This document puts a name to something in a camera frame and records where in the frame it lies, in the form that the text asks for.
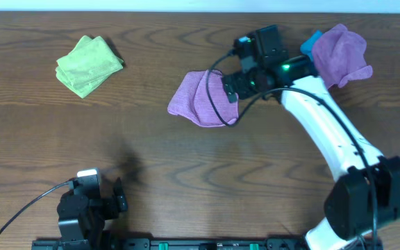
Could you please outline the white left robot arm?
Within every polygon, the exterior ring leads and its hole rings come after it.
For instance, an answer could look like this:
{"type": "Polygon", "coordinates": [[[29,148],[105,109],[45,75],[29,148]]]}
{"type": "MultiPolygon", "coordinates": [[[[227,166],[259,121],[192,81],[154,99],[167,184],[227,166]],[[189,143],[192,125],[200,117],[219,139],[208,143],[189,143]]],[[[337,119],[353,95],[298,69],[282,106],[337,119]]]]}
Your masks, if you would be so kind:
{"type": "Polygon", "coordinates": [[[110,197],[103,198],[97,176],[77,177],[57,207],[60,246],[63,249],[121,249],[122,243],[104,226],[128,210],[121,179],[112,187],[110,197]]]}

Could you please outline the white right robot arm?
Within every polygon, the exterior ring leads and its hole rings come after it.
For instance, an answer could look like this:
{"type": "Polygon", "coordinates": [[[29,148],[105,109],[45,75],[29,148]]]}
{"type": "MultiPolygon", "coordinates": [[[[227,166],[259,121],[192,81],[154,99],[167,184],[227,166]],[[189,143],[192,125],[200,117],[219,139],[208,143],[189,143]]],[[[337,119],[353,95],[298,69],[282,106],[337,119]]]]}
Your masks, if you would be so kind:
{"type": "Polygon", "coordinates": [[[307,56],[254,66],[222,79],[231,103],[274,97],[304,127],[335,181],[323,220],[305,236],[309,249],[343,249],[400,219],[400,157],[386,158],[349,121],[307,56]]]}

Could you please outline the crumpled purple cloth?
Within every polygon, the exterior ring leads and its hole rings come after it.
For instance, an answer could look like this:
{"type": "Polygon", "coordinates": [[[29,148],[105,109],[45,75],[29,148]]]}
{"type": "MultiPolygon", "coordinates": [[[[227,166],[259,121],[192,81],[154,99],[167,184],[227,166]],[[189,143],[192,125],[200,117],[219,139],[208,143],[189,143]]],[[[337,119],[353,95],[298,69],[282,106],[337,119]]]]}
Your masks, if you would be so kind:
{"type": "Polygon", "coordinates": [[[343,88],[350,81],[372,77],[373,68],[365,60],[366,40],[338,24],[325,32],[312,46],[314,65],[330,88],[343,88]]]}

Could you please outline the blue cloth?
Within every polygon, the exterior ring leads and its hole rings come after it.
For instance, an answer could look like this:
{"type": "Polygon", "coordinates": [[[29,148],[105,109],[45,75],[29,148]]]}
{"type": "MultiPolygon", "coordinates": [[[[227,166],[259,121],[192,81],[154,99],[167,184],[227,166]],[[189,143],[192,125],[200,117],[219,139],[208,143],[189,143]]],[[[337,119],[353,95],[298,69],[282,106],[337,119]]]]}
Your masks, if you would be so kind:
{"type": "Polygon", "coordinates": [[[313,61],[313,46],[320,39],[320,37],[323,35],[321,31],[316,31],[310,38],[308,38],[301,46],[300,46],[300,52],[303,55],[306,55],[309,57],[311,61],[313,61]]]}

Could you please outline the purple cloth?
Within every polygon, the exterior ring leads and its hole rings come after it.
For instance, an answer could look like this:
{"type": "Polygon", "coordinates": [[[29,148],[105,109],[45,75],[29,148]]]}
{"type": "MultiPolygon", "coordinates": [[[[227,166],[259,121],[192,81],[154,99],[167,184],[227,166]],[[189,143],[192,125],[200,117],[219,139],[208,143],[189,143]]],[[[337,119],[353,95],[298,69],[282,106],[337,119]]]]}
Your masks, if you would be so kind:
{"type": "Polygon", "coordinates": [[[314,65],[330,88],[343,88],[350,81],[372,77],[373,68],[365,60],[366,40],[338,24],[325,32],[312,46],[314,65]]]}
{"type": "MultiPolygon", "coordinates": [[[[208,70],[188,72],[167,107],[170,115],[182,116],[204,128],[224,126],[217,117],[206,92],[208,70]]],[[[214,70],[208,81],[210,97],[222,119],[233,124],[238,114],[238,103],[230,103],[222,87],[222,73],[214,70]]]]}

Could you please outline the folded green cloth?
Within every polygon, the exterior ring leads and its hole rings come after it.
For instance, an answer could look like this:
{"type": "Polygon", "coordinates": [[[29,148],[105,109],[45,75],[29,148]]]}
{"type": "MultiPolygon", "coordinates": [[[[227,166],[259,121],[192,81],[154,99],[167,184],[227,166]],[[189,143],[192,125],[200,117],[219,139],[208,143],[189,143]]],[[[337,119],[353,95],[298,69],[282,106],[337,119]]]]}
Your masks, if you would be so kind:
{"type": "Polygon", "coordinates": [[[101,36],[91,38],[86,35],[56,62],[56,78],[82,99],[123,69],[124,64],[101,36]]]}

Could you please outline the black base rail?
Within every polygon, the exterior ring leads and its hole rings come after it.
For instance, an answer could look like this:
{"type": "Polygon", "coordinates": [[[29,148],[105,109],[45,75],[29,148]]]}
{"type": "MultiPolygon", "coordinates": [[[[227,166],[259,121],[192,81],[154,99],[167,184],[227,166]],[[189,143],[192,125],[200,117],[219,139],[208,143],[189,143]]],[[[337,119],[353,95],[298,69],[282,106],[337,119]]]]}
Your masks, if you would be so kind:
{"type": "MultiPolygon", "coordinates": [[[[304,240],[293,237],[274,237],[266,240],[150,240],[129,238],[101,243],[89,247],[85,242],[60,240],[34,240],[32,250],[105,249],[105,250],[305,250],[310,249],[304,240]]],[[[342,249],[373,249],[372,241],[355,241],[342,249]]]]}

